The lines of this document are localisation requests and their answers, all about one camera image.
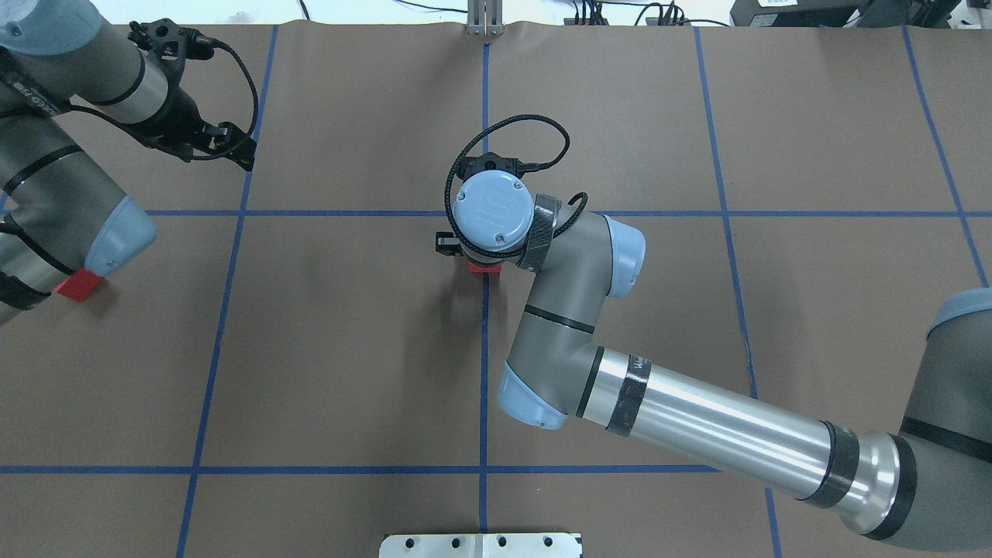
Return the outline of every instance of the red block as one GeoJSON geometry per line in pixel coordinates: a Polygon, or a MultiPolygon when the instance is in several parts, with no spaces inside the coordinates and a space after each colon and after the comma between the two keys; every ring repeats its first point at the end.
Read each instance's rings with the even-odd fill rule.
{"type": "Polygon", "coordinates": [[[468,270],[472,273],[492,273],[499,275],[500,271],[503,271],[503,264],[494,265],[492,267],[485,267],[482,265],[476,265],[472,262],[468,262],[468,270]]]}
{"type": "Polygon", "coordinates": [[[102,281],[100,276],[94,275],[89,270],[80,269],[62,281],[62,284],[56,287],[56,292],[75,302],[82,302],[89,298],[90,293],[100,284],[100,281],[102,281]]]}

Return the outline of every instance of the light blue joint cap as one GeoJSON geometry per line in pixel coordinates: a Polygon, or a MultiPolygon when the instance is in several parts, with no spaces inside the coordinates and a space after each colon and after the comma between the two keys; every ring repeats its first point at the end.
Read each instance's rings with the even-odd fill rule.
{"type": "Polygon", "coordinates": [[[110,213],[99,234],[89,247],[83,266],[100,277],[106,277],[149,247],[159,235],[148,214],[130,196],[110,213]]]}
{"type": "Polygon", "coordinates": [[[0,0],[0,47],[36,57],[71,53],[100,32],[89,0],[0,0]]]}
{"type": "Polygon", "coordinates": [[[606,296],[621,298],[627,296],[637,283],[648,244],[644,234],[633,226],[609,216],[606,223],[610,226],[610,244],[613,247],[613,281],[606,296]]]}
{"type": "Polygon", "coordinates": [[[561,428],[564,419],[568,417],[527,387],[524,380],[520,379],[506,362],[503,363],[503,381],[499,384],[497,400],[506,414],[524,424],[545,430],[561,428]]]}
{"type": "Polygon", "coordinates": [[[534,220],[534,200],[520,179],[503,171],[469,177],[454,201],[454,221],[478,247],[507,251],[523,239],[534,220]]]}
{"type": "Polygon", "coordinates": [[[944,322],[985,310],[992,310],[992,289],[972,289],[957,293],[940,305],[940,310],[936,313],[936,320],[933,321],[933,325],[927,332],[927,337],[944,322]]]}

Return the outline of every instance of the cable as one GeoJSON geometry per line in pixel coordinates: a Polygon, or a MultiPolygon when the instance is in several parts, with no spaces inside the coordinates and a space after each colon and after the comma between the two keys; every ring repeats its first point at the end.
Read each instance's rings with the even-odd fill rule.
{"type": "Polygon", "coordinates": [[[86,114],[92,114],[93,116],[96,116],[101,120],[112,124],[117,129],[123,131],[127,135],[139,141],[142,145],[158,149],[159,151],[168,153],[169,155],[174,155],[183,160],[189,159],[190,161],[213,161],[215,159],[223,159],[224,157],[227,157],[228,155],[234,153],[237,149],[239,149],[242,145],[244,145],[245,141],[247,141],[248,138],[250,138],[252,133],[255,131],[255,125],[258,123],[258,90],[255,88],[255,81],[252,80],[251,74],[248,72],[248,68],[245,66],[245,63],[241,60],[241,57],[239,57],[238,54],[234,52],[234,49],[232,49],[230,45],[224,43],[223,41],[218,41],[216,39],[211,39],[211,41],[214,47],[221,49],[222,51],[231,55],[231,57],[234,58],[234,61],[238,63],[238,66],[241,68],[241,72],[244,73],[245,79],[248,81],[248,87],[251,89],[251,97],[252,97],[251,125],[248,127],[248,131],[245,132],[245,135],[242,138],[238,139],[238,141],[234,142],[233,145],[231,145],[230,147],[228,147],[223,151],[213,153],[210,155],[187,155],[171,147],[160,144],[159,141],[155,138],[142,136],[140,134],[132,132],[124,124],[121,124],[120,122],[114,120],[113,118],[107,116],[106,114],[98,110],[95,110],[93,108],[90,108],[88,106],[81,106],[78,104],[70,103],[69,109],[75,112],[84,112],[86,114]]]}
{"type": "Polygon", "coordinates": [[[678,20],[672,25],[681,25],[683,23],[715,23],[716,25],[722,25],[723,27],[733,27],[732,25],[727,25],[722,21],[716,21],[716,20],[678,20]]]}
{"type": "Polygon", "coordinates": [[[436,12],[455,12],[457,14],[467,14],[468,10],[458,10],[457,8],[437,8],[435,6],[425,6],[424,4],[417,4],[415,2],[407,2],[407,0],[393,0],[394,2],[400,4],[407,4],[408,6],[417,6],[418,8],[424,8],[425,10],[434,10],[436,12]]]}
{"type": "MultiPolygon", "coordinates": [[[[458,238],[458,241],[460,241],[463,246],[467,247],[469,250],[482,257],[493,258],[493,259],[509,259],[523,254],[524,251],[527,249],[527,246],[522,246],[520,248],[517,248],[516,250],[511,250],[509,252],[492,252],[489,250],[482,249],[476,246],[474,243],[472,243],[472,241],[466,238],[465,234],[461,232],[461,229],[458,228],[458,223],[455,222],[454,220],[454,211],[451,208],[451,183],[454,182],[454,177],[458,172],[458,166],[461,164],[462,159],[464,159],[468,155],[468,152],[471,151],[472,148],[475,147],[477,143],[482,141],[482,138],[488,136],[489,134],[495,132],[496,130],[499,130],[500,128],[504,128],[506,126],[509,126],[510,124],[513,124],[514,122],[521,122],[524,120],[537,120],[539,122],[545,122],[546,124],[551,125],[551,127],[553,127],[555,130],[557,130],[558,133],[561,134],[561,138],[564,139],[564,146],[561,147],[561,151],[558,153],[558,155],[554,159],[548,161],[547,163],[539,163],[534,165],[534,170],[532,172],[543,171],[544,169],[549,169],[554,165],[556,165],[558,161],[560,161],[561,158],[564,157],[564,154],[568,152],[568,147],[571,146],[571,138],[568,136],[568,132],[564,129],[564,127],[561,126],[561,124],[558,124],[554,120],[546,116],[542,116],[541,114],[518,114],[516,116],[511,116],[505,120],[501,120],[493,124],[492,126],[489,126],[485,130],[482,130],[479,133],[479,135],[472,138],[472,141],[468,142],[468,145],[466,145],[465,148],[461,150],[461,153],[459,153],[458,156],[454,159],[454,163],[451,165],[451,170],[448,171],[447,173],[447,180],[444,182],[444,212],[447,215],[447,222],[451,225],[451,231],[454,232],[454,235],[458,238]]],[[[582,213],[583,209],[585,209],[585,204],[588,202],[589,196],[585,192],[580,192],[576,194],[571,199],[571,201],[568,202],[568,204],[572,205],[576,200],[581,200],[581,202],[575,208],[575,212],[571,215],[571,217],[568,218],[568,220],[565,223],[563,223],[559,228],[555,229],[555,231],[552,233],[552,238],[557,238],[559,235],[569,230],[573,224],[575,224],[575,222],[578,220],[579,214],[582,213]]]]}

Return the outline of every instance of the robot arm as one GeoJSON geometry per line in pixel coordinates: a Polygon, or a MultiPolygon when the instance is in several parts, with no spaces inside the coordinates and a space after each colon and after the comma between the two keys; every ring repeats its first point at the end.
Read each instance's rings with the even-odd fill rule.
{"type": "Polygon", "coordinates": [[[251,170],[255,142],[229,122],[204,122],[179,87],[186,59],[207,60],[214,48],[232,52],[169,20],[132,24],[125,38],[88,0],[0,6],[0,186],[17,203],[0,224],[0,325],[80,269],[109,274],[157,234],[53,116],[94,113],[185,161],[227,158],[251,170]],[[99,111],[70,105],[74,95],[99,111]]]}
{"type": "Polygon", "coordinates": [[[532,243],[551,237],[535,230],[578,209],[558,215],[557,201],[531,201],[513,165],[488,167],[466,174],[449,219],[469,258],[536,273],[499,388],[505,412],[546,429],[585,418],[831,509],[888,544],[992,546],[992,289],[941,309],[899,435],[859,436],[597,346],[604,300],[625,295],[640,273],[643,235],[583,212],[550,246],[532,243]],[[536,266],[535,251],[544,253],[536,266]]]}

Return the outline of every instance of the blue tape line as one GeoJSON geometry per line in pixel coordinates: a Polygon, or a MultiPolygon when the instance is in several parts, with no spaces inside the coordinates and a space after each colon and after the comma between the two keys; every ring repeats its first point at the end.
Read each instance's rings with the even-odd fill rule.
{"type": "MultiPolygon", "coordinates": [[[[737,322],[741,336],[744,338],[744,351],[747,356],[747,373],[751,381],[751,397],[758,399],[758,379],[754,372],[754,356],[751,353],[751,339],[747,329],[747,315],[744,312],[744,295],[741,291],[740,276],[737,271],[737,254],[734,250],[733,231],[730,228],[730,209],[727,205],[726,190],[723,185],[723,170],[720,166],[720,151],[716,143],[716,126],[713,123],[713,107],[709,97],[709,83],[706,78],[706,61],[702,51],[702,35],[699,28],[693,28],[695,34],[696,57],[699,61],[699,80],[702,83],[702,100],[706,107],[706,126],[709,128],[709,146],[713,153],[713,172],[716,176],[716,189],[720,195],[720,209],[723,211],[723,235],[727,243],[727,257],[730,260],[730,277],[734,284],[734,298],[737,301],[737,322]]],[[[779,520],[775,512],[775,501],[771,492],[765,492],[765,506],[768,509],[768,522],[772,532],[772,546],[776,550],[776,558],[782,558],[779,544],[779,520]]]]}
{"type": "Polygon", "coordinates": [[[192,467],[104,465],[7,465],[0,475],[189,475],[192,467]]]}
{"type": "Polygon", "coordinates": [[[957,217],[955,211],[843,211],[843,210],[790,210],[790,209],[758,209],[758,210],[729,210],[732,217],[957,217]]]}
{"type": "Polygon", "coordinates": [[[482,275],[482,376],[479,381],[479,532],[489,530],[489,275],[482,275]]]}
{"type": "MultiPolygon", "coordinates": [[[[489,43],[482,45],[482,129],[489,127],[489,43]]],[[[482,138],[483,153],[489,136],[482,138]]],[[[482,374],[479,378],[479,532],[489,531],[489,275],[482,276],[482,374]]]]}
{"type": "Polygon", "coordinates": [[[720,473],[707,465],[491,465],[491,475],[679,475],[720,473]]]}
{"type": "Polygon", "coordinates": [[[249,209],[250,217],[444,217],[444,211],[375,209],[249,209]]]}
{"type": "MultiPolygon", "coordinates": [[[[198,477],[478,475],[476,465],[425,466],[200,466],[198,477]]],[[[103,465],[6,465],[0,475],[191,475],[193,467],[103,465]]],[[[675,475],[720,473],[706,465],[503,465],[486,466],[487,475],[675,475]]]]}
{"type": "Polygon", "coordinates": [[[598,209],[593,212],[600,215],[609,215],[611,217],[719,217],[723,215],[722,211],[707,209],[598,209]]]}
{"type": "Polygon", "coordinates": [[[920,95],[920,105],[923,106],[924,116],[927,118],[927,126],[930,127],[930,135],[933,137],[933,145],[936,146],[936,153],[940,158],[940,165],[943,167],[943,175],[947,179],[947,186],[950,188],[950,196],[954,199],[954,206],[957,208],[957,215],[961,219],[961,228],[964,229],[964,238],[968,241],[968,249],[971,250],[971,259],[975,263],[975,270],[978,272],[978,279],[983,287],[989,286],[988,278],[985,276],[985,267],[978,256],[978,248],[975,246],[975,239],[971,235],[971,227],[968,226],[968,218],[964,213],[964,206],[961,204],[961,196],[957,192],[957,185],[954,177],[950,173],[950,165],[947,164],[947,157],[943,152],[943,143],[940,142],[940,135],[936,132],[936,124],[930,114],[930,104],[927,102],[927,94],[924,92],[923,81],[920,80],[920,69],[917,67],[917,58],[913,54],[913,42],[910,41],[910,28],[903,26],[903,41],[906,43],[906,53],[910,57],[910,68],[913,69],[913,80],[917,83],[917,93],[920,95]]]}
{"type": "Polygon", "coordinates": [[[768,526],[772,531],[772,551],[775,558],[782,558],[782,539],[779,536],[779,517],[775,512],[775,495],[765,488],[765,507],[768,508],[768,526]]]}
{"type": "MultiPolygon", "coordinates": [[[[611,217],[721,217],[719,209],[597,209],[611,217]]],[[[149,209],[152,216],[239,216],[239,209],[149,209]]],[[[808,209],[731,209],[732,217],[881,217],[958,218],[957,211],[877,211],[808,209]]],[[[992,217],[992,211],[965,211],[968,217],[992,217]]],[[[248,209],[248,217],[444,217],[444,211],[425,209],[248,209]]]]}
{"type": "MultiPolygon", "coordinates": [[[[279,38],[279,26],[272,26],[272,37],[269,42],[269,57],[265,64],[265,79],[259,95],[258,122],[252,133],[252,139],[258,142],[262,132],[262,122],[265,119],[265,103],[269,96],[269,80],[272,77],[272,61],[276,53],[276,42],[279,38]]],[[[241,248],[241,233],[244,230],[245,212],[248,209],[248,197],[251,195],[252,173],[245,173],[244,188],[241,191],[241,205],[238,210],[238,222],[234,228],[234,241],[231,245],[231,257],[227,265],[227,279],[224,282],[224,293],[220,302],[220,317],[217,320],[217,332],[213,340],[213,354],[210,357],[210,372],[206,379],[206,389],[203,393],[203,408],[200,411],[199,429],[196,433],[196,447],[193,451],[192,472],[189,474],[189,486],[186,489],[186,505],[183,509],[183,523],[180,526],[180,538],[176,548],[176,558],[183,558],[186,553],[186,538],[189,535],[189,522],[192,518],[192,505],[196,496],[196,481],[200,462],[203,458],[203,443],[206,439],[206,425],[210,418],[210,403],[213,399],[213,386],[217,378],[217,366],[220,363],[220,347],[224,338],[224,327],[227,323],[227,309],[231,300],[231,289],[234,285],[234,272],[238,265],[238,251],[241,248]]]]}
{"type": "Polygon", "coordinates": [[[155,217],[235,217],[241,214],[238,209],[146,209],[145,213],[155,217]]]}
{"type": "MultiPolygon", "coordinates": [[[[482,45],[482,129],[489,127],[489,43],[482,45]]],[[[489,136],[482,138],[482,152],[489,151],[489,136]]]]}
{"type": "Polygon", "coordinates": [[[474,465],[437,466],[369,466],[369,467],[200,467],[201,475],[477,475],[474,465]]]}

